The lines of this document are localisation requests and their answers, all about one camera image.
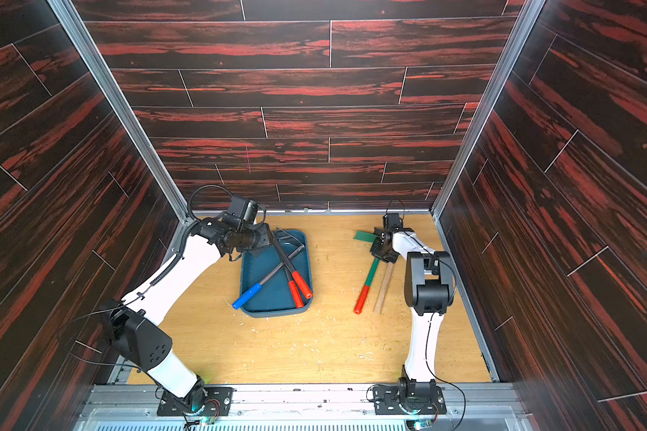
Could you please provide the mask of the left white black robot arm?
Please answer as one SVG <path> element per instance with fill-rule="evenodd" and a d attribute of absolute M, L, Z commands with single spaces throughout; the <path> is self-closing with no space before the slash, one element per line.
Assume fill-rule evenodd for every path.
<path fill-rule="evenodd" d="M 191 284 L 222 257 L 271 245 L 268 224 L 255 222 L 259 208 L 256 201 L 233 195 L 228 210 L 217 217 L 192 221 L 171 260 L 102 310 L 105 337 L 113 350 L 151 377 L 185 414 L 201 413 L 210 399 L 203 379 L 177 357 L 160 324 Z"/>

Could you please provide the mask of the chrome hoe blue grip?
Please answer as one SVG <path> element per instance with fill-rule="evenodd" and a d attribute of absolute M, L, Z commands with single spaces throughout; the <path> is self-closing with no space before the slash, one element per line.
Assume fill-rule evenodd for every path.
<path fill-rule="evenodd" d="M 284 269 L 274 247 L 258 257 L 246 255 L 242 263 L 238 298 L 231 306 L 252 317 L 296 312 L 298 308 L 289 291 Z"/>

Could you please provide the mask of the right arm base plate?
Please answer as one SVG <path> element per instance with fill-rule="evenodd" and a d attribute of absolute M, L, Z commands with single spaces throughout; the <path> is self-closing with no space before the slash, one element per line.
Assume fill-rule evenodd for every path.
<path fill-rule="evenodd" d="M 435 382 L 410 384 L 374 384 L 368 388 L 367 401 L 377 415 L 445 415 L 447 407 Z"/>

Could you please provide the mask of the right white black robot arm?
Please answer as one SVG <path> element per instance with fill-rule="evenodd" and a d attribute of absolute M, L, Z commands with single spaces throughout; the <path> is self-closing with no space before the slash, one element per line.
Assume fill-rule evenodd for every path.
<path fill-rule="evenodd" d="M 383 262 L 405 262 L 404 301 L 411 310 L 412 333 L 407 359 L 396 384 L 372 387 L 377 415 L 444 415 L 445 400 L 436 376 L 440 325 L 455 297 L 450 255 L 424 244 L 398 213 L 387 213 L 371 253 Z"/>

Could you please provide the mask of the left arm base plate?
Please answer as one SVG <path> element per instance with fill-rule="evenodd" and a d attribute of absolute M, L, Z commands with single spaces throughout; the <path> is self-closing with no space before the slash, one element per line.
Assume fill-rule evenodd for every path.
<path fill-rule="evenodd" d="M 235 389 L 228 386 L 195 388 L 184 398 L 163 391 L 157 409 L 158 417 L 218 418 L 229 414 Z"/>

